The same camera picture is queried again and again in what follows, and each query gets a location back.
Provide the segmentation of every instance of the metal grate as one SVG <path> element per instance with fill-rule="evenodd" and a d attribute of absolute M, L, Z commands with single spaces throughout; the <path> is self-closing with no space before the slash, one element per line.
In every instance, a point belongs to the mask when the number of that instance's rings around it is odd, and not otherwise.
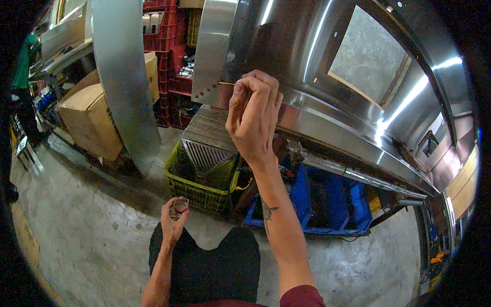
<path fill-rule="evenodd" d="M 228 151 L 192 140 L 182 139 L 182 142 L 198 176 L 202 176 L 232 156 Z"/>

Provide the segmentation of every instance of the hand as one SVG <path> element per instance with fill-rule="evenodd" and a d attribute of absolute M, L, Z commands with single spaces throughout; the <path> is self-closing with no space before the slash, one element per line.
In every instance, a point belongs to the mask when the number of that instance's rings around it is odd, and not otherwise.
<path fill-rule="evenodd" d="M 170 218 L 170 208 L 178 197 L 174 197 L 169 200 L 164 206 L 162 206 L 162 215 L 160 217 L 160 224 L 162 225 L 162 245 L 160 247 L 161 253 L 167 254 L 172 252 L 172 249 L 176 245 L 177 241 L 181 237 L 184 224 L 188 220 L 189 210 L 186 210 L 181 217 L 174 221 Z"/>
<path fill-rule="evenodd" d="M 278 167 L 273 153 L 273 135 L 283 94 L 278 80 L 253 70 L 242 75 L 234 86 L 225 127 L 242 157 L 251 168 Z M 247 101 L 247 90 L 252 96 Z"/>

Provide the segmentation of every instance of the cardboard box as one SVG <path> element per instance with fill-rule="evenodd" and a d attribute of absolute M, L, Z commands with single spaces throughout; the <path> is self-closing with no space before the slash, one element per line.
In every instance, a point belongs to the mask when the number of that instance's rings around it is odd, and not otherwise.
<path fill-rule="evenodd" d="M 148 88 L 152 105 L 159 99 L 159 76 L 157 74 L 157 57 L 155 52 L 145 53 L 145 68 L 147 70 Z"/>
<path fill-rule="evenodd" d="M 123 145 L 116 132 L 101 84 L 88 86 L 56 106 L 78 146 L 114 161 Z"/>
<path fill-rule="evenodd" d="M 203 8 L 205 6 L 205 0 L 181 0 L 179 7 L 188 8 Z"/>
<path fill-rule="evenodd" d="M 87 86 L 91 86 L 91 85 L 94 85 L 97 83 L 101 83 L 101 81 L 99 80 L 99 73 L 97 72 L 97 69 L 94 69 L 87 76 L 85 76 L 82 80 L 80 80 L 77 84 L 75 84 L 75 86 L 72 87 L 65 94 L 65 96 L 63 96 L 61 98 L 59 103 L 62 103 L 63 101 L 67 100 L 68 98 L 72 97 L 74 94 L 76 94 L 77 92 L 86 88 Z"/>

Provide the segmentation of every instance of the small container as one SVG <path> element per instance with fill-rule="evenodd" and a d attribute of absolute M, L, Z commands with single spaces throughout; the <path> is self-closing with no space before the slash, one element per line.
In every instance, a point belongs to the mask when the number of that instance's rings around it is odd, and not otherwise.
<path fill-rule="evenodd" d="M 177 221 L 181 215 L 188 210 L 189 208 L 189 199 L 184 196 L 180 196 L 174 200 L 172 206 L 170 207 L 170 218 Z"/>

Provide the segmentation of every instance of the stack of metal plates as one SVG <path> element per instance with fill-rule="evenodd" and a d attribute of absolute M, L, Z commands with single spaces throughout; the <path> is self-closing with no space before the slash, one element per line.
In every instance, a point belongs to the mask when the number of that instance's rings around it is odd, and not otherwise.
<path fill-rule="evenodd" d="M 203 105 L 193 116 L 182 138 L 233 154 L 237 152 L 237 148 L 225 129 L 227 117 L 228 111 Z"/>
<path fill-rule="evenodd" d="M 182 134 L 186 152 L 198 176 L 209 172 L 237 152 L 225 123 L 228 112 L 203 105 Z"/>

